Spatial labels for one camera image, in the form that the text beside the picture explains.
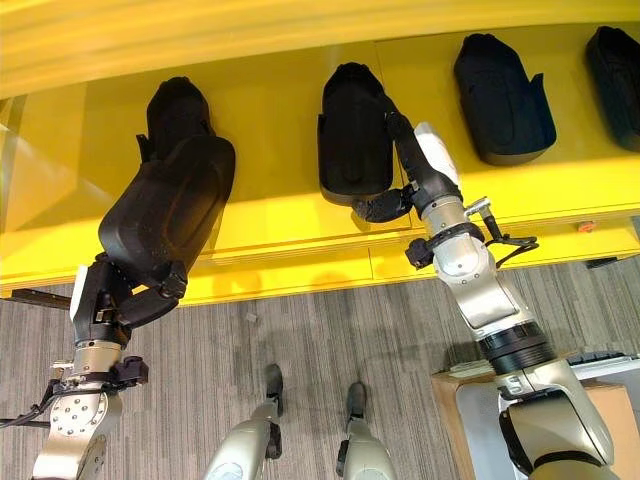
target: black pad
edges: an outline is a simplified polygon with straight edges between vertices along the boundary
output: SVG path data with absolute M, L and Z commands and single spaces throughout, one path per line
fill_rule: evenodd
M 480 157 L 515 165 L 556 141 L 542 74 L 527 79 L 518 54 L 493 35 L 465 38 L 454 66 L 462 109 Z
M 195 262 L 231 193 L 235 152 L 213 133 L 207 102 L 187 78 L 160 85 L 147 122 L 149 140 L 138 137 L 143 163 L 98 233 L 132 282 L 155 287 L 172 264 L 188 272 Z
M 385 126 L 382 85 L 366 65 L 340 65 L 324 87 L 318 116 L 318 165 L 325 198 L 351 205 L 386 191 L 393 151 Z
M 600 27 L 587 59 L 616 141 L 640 152 L 640 44 L 619 28 Z

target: cardboard box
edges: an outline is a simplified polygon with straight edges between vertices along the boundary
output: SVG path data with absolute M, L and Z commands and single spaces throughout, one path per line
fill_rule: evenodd
M 450 373 L 440 373 L 432 377 L 441 420 L 448 432 L 449 443 L 461 480 L 474 480 L 476 477 L 462 417 L 457 408 L 456 393 L 462 385 L 486 384 L 492 379 L 492 374 L 456 377 Z M 627 389 L 624 385 L 592 382 L 586 386 L 586 390 L 613 438 L 615 449 L 613 472 L 622 480 L 640 480 L 640 435 Z M 496 423 L 498 421 L 497 401 L 495 421 Z

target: yellow shelf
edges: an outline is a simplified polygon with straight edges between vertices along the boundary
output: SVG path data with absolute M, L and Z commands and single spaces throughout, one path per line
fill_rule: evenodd
M 639 21 L 637 0 L 12 0 L 0 99 L 218 59 L 465 30 Z
M 640 39 L 640 24 L 623 27 Z M 529 226 L 596 219 L 640 208 L 640 154 L 618 147 L 600 116 L 585 46 L 594 25 L 511 28 L 496 32 L 513 47 L 529 75 L 544 73 L 558 139 L 542 156 L 494 167 L 474 152 L 453 65 L 467 33 L 377 44 L 387 92 L 413 122 L 436 128 L 456 163 L 465 198 L 489 195 L 496 218 Z
M 352 255 L 422 234 L 415 215 L 364 224 L 319 191 L 315 135 L 322 87 L 338 64 L 351 60 L 368 64 L 412 121 L 429 120 L 440 131 L 459 166 L 465 198 L 488 195 L 505 231 L 526 227 L 525 233 L 539 234 L 562 224 L 569 231 L 574 226 L 568 224 L 580 220 L 628 218 L 640 212 L 640 155 L 616 147 L 599 117 L 582 60 L 595 28 L 497 32 L 520 52 L 530 75 L 545 72 L 558 128 L 548 152 L 512 168 L 486 165 L 471 149 L 451 71 L 463 33 L 223 60 L 9 100 L 0 104 L 0 290 L 69 281 L 79 264 L 101 251 L 100 219 L 138 168 L 135 134 L 146 131 L 146 105 L 158 84 L 174 75 L 189 76 L 203 91 L 214 127 L 237 151 L 231 198 L 215 242 L 200 257 L 216 268 L 231 272 L 238 263 L 256 262 L 276 268 L 278 261 L 298 265 L 295 275 L 304 276 L 307 260 L 297 258 L 308 259 L 312 272 L 311 257 Z M 624 28 L 640 38 L 640 23 Z
M 640 242 L 629 220 L 603 222 L 593 233 L 578 233 L 568 225 L 539 232 L 540 247 L 517 256 L 503 268 L 516 268 L 640 253 Z M 408 241 L 348 252 L 306 255 L 286 260 L 217 266 L 200 262 L 192 270 L 181 305 L 198 305 L 308 293 L 435 277 L 433 267 L 416 271 L 404 251 Z M 510 247 L 491 247 L 501 258 Z

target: gray carpet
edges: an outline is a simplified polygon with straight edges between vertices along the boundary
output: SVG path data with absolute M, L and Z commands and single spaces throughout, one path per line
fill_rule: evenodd
M 640 351 L 639 259 L 506 275 L 558 350 Z M 337 478 L 344 395 L 358 378 L 370 386 L 372 430 L 399 478 L 455 479 L 429 376 L 479 358 L 469 342 L 437 280 L 175 310 L 129 345 L 151 367 L 150 383 L 123 394 L 102 478 L 200 478 L 225 433 L 261 399 L 262 367 L 276 361 L 285 376 L 284 455 L 267 465 L 266 479 Z M 70 358 L 71 345 L 63 312 L 0 302 L 0 416 L 39 399 L 47 366 Z M 2 479 L 29 478 L 44 438 L 36 429 L 3 430 Z

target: black cable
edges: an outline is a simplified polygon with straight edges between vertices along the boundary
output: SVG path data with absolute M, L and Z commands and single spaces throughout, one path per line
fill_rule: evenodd
M 22 415 L 18 415 L 16 418 L 3 418 L 0 419 L 0 429 L 8 428 L 8 427 L 40 427 L 40 428 L 48 428 L 49 422 L 33 422 L 34 418 L 39 417 L 44 412 L 46 412 L 47 408 L 51 406 L 53 401 L 58 397 L 68 397 L 70 395 L 89 395 L 94 393 L 106 393 L 109 389 L 104 388 L 95 388 L 91 390 L 74 390 L 70 392 L 60 392 L 53 394 L 53 385 L 57 385 L 60 383 L 58 380 L 50 380 L 49 387 L 47 387 L 47 391 L 44 394 L 42 402 L 39 405 L 33 404 L 31 405 L 31 410 L 28 413 L 24 413 Z
M 501 243 L 503 245 L 513 245 L 518 247 L 509 255 L 497 261 L 496 268 L 500 268 L 502 264 L 507 260 L 510 260 L 513 257 L 516 257 L 523 253 L 530 252 L 531 250 L 535 250 L 540 246 L 540 244 L 538 244 L 537 237 L 511 238 L 508 233 L 499 238 L 493 238 L 492 240 L 489 240 L 487 243 L 485 243 L 485 246 L 489 247 L 489 245 L 493 245 L 494 243 Z

